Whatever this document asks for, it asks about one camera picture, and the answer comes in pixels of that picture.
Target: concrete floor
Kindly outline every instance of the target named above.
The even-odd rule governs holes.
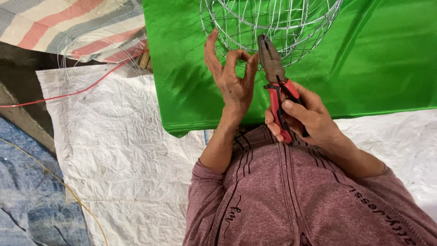
[[[68,60],[67,66],[76,61]],[[100,64],[96,61],[76,66]],[[0,42],[0,105],[43,99],[35,71],[58,68],[56,54],[32,51]],[[41,143],[55,156],[52,119],[45,102],[13,108],[0,108],[0,116],[9,120]]]

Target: fingernail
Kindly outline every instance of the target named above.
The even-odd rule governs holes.
[[[284,101],[282,102],[282,107],[283,107],[284,109],[291,109],[291,107],[293,107],[293,102],[290,101],[290,100],[284,100]]]

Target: wire mesh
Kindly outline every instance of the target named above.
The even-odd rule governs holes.
[[[266,33],[286,67],[318,46],[342,1],[201,0],[200,16],[207,35],[218,29],[216,49],[223,57],[232,49],[257,52],[257,36]]]

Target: green satin cloth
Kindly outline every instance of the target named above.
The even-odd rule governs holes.
[[[176,137],[215,129],[224,103],[203,62],[199,1],[143,7],[164,129]],[[437,108],[437,1],[344,0],[319,46],[285,70],[334,119]],[[266,83],[258,72],[242,124],[264,123]]]

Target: person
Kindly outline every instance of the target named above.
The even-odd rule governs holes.
[[[223,95],[222,117],[196,162],[183,245],[437,245],[437,224],[381,160],[331,119],[320,97],[294,83],[307,108],[282,102],[295,142],[265,123],[234,134],[253,97],[259,55],[231,50],[223,66],[214,30],[205,64]],[[243,78],[238,59],[247,61]],[[302,138],[302,125],[310,137]]]

